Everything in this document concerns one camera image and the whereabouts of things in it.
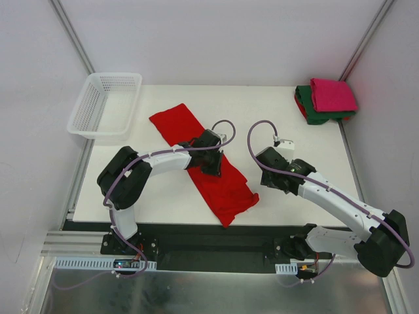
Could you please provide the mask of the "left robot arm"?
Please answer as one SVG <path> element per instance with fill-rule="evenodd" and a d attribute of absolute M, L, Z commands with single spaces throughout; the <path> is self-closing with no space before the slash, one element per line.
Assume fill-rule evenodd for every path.
<path fill-rule="evenodd" d="M 97 184 L 105 197 L 104 206 L 112 214 L 118 230 L 116 247 L 124 254 L 139 245 L 134 204 L 149 178 L 175 170 L 196 168 L 206 175 L 221 176 L 224 135 L 206 129 L 200 137 L 180 142 L 169 149 L 140 156 L 132 147 L 122 147 L 99 174 Z"/>

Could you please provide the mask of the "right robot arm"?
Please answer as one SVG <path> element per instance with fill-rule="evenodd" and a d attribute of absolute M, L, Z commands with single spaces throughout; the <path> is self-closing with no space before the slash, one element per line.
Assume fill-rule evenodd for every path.
<path fill-rule="evenodd" d="M 255 157 L 262 170 L 261 185 L 293 194 L 321 207 L 346 230 L 306 224 L 281 245 L 282 252 L 304 260 L 315 253 L 330 253 L 357 259 L 379 277 L 387 277 L 399 266 L 410 246 L 405 217 L 393 210 L 385 213 L 333 187 L 304 160 L 288 162 L 275 148 Z"/>

